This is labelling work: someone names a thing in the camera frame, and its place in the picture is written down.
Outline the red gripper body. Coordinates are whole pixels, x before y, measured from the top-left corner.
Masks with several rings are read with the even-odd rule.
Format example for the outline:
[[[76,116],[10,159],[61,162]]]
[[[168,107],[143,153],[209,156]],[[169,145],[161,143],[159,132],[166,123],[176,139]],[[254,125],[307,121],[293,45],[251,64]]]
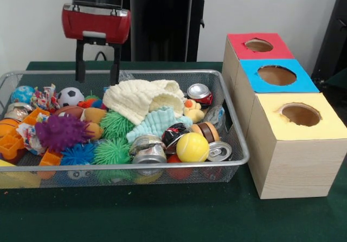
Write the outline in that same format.
[[[65,4],[62,27],[66,38],[104,39],[106,43],[124,44],[128,39],[131,13],[126,9],[105,9]]]

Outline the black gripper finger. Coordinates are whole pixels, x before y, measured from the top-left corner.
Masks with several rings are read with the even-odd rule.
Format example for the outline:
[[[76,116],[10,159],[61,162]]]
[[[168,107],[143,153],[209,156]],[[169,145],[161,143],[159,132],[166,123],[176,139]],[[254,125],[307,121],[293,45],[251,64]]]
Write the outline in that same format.
[[[111,44],[113,48],[113,64],[110,69],[110,85],[114,86],[119,84],[119,73],[120,73],[120,60],[121,60],[121,45]]]
[[[75,52],[75,80],[79,83],[85,81],[85,62],[83,60],[83,51],[84,51],[84,40],[76,41],[76,52]]]

